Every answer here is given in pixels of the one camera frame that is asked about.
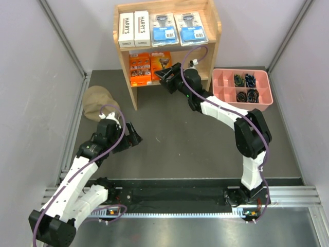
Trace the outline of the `orange Gillette razor box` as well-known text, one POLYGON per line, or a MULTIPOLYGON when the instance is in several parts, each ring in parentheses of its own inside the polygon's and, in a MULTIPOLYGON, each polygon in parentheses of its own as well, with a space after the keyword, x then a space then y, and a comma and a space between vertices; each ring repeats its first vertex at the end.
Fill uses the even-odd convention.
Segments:
POLYGON ((152 52, 150 55, 150 63, 152 84, 155 85, 159 82, 159 77, 155 72, 172 66, 171 54, 169 51, 152 52))

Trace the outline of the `orange razor blade cartridge box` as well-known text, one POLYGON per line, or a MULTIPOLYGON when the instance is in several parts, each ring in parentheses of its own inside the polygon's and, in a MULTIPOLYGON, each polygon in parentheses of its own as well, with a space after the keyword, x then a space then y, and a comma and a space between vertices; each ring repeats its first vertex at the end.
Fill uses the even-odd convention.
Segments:
POLYGON ((149 53, 130 54, 130 84, 131 87, 152 84, 149 53))

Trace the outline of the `blue razor blister pack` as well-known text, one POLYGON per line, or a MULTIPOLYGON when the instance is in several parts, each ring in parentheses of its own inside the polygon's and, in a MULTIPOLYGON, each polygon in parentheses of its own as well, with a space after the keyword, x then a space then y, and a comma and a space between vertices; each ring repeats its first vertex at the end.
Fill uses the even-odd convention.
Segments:
POLYGON ((175 14, 174 18, 181 46, 208 43, 209 40, 198 12, 175 14))
POLYGON ((173 13, 151 14, 150 32, 152 47, 176 45, 179 43, 173 13))

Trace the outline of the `white Harry's box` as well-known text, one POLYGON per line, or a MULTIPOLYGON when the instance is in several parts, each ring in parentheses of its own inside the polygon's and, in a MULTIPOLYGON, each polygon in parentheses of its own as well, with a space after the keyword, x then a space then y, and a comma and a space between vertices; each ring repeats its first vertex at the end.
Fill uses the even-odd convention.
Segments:
POLYGON ((119 37, 120 48, 134 47, 134 14, 121 13, 119 15, 119 37))
POLYGON ((151 45, 149 12, 134 12, 134 43, 136 47, 151 45))

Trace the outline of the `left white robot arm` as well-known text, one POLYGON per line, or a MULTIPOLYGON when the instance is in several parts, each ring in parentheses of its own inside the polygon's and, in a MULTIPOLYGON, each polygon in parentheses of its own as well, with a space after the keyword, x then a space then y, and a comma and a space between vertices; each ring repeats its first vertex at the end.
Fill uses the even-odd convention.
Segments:
POLYGON ((70 246, 81 224, 103 203, 111 204, 114 215, 119 215, 119 192, 107 178, 96 179, 87 193, 80 194, 111 153, 127 150, 141 141, 130 122, 121 125, 116 119, 101 120, 90 140, 79 147, 68 174, 50 200, 31 212, 32 245, 40 241, 49 246, 70 246))

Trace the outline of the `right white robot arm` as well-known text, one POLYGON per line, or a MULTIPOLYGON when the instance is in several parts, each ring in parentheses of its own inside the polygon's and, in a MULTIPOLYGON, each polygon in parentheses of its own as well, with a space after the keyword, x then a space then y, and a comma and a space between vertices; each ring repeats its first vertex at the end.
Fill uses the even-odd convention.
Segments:
POLYGON ((253 203, 265 185, 263 167, 268 160, 272 140, 262 112, 239 109, 205 90, 195 66, 182 69, 181 64, 176 63, 155 71, 155 75, 169 93, 183 93, 192 111, 213 117, 234 131, 236 147, 243 156, 241 185, 235 191, 236 204, 253 203))

